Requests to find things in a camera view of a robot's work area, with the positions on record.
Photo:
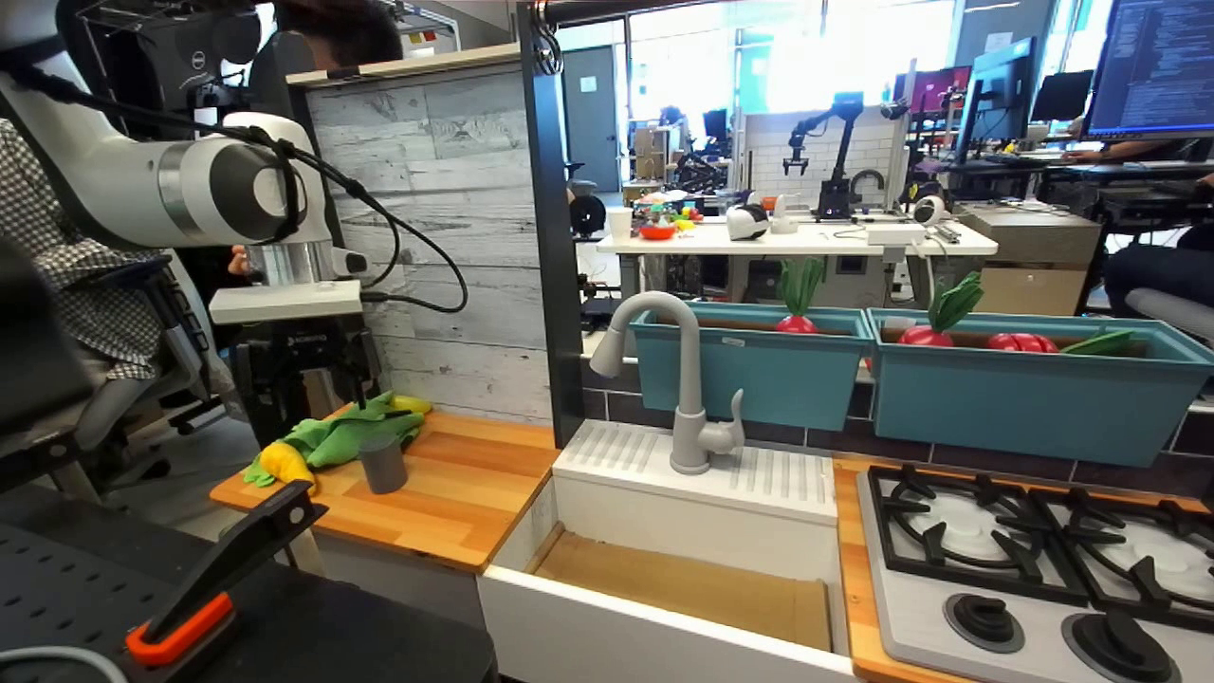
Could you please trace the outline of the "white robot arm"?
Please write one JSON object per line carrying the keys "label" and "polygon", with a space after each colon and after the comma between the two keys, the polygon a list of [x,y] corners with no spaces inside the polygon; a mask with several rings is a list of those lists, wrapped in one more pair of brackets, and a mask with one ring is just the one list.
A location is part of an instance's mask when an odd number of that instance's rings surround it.
{"label": "white robot arm", "polygon": [[0,0],[0,107],[64,210],[125,247],[324,242],[310,140],[282,113],[236,111],[193,140],[111,126],[58,30],[58,0]]}

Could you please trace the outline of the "black background robot arm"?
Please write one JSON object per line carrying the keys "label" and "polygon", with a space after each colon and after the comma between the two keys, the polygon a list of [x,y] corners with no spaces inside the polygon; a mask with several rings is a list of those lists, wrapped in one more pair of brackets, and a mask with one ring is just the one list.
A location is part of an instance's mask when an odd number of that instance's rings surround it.
{"label": "black background robot arm", "polygon": [[842,121],[831,172],[824,174],[819,202],[810,210],[817,220],[848,220],[856,212],[856,194],[852,194],[852,177],[847,174],[847,158],[848,158],[848,140],[860,113],[864,113],[864,94],[838,92],[828,111],[800,117],[789,134],[789,156],[783,158],[783,172],[804,174],[808,172],[804,140],[831,117]]}

